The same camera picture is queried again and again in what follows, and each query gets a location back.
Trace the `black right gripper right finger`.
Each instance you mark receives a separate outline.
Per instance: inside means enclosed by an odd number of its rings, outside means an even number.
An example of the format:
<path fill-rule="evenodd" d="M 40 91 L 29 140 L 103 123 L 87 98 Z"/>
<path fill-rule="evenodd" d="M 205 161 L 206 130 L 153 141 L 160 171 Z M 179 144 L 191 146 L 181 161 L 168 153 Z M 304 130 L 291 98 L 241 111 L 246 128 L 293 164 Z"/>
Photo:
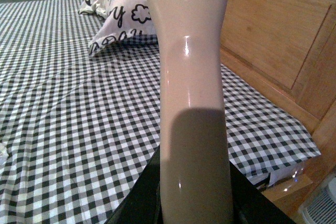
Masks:
<path fill-rule="evenodd" d="M 233 223 L 294 223 L 268 200 L 233 164 L 230 164 Z"/>

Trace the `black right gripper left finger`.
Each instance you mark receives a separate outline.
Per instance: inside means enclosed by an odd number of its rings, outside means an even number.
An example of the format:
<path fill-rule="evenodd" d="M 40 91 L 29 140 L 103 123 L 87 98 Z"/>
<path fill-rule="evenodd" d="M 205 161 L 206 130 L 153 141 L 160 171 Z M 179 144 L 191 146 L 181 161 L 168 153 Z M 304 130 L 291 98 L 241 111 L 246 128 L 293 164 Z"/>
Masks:
<path fill-rule="evenodd" d="M 106 223 L 160 223 L 160 148 Z"/>

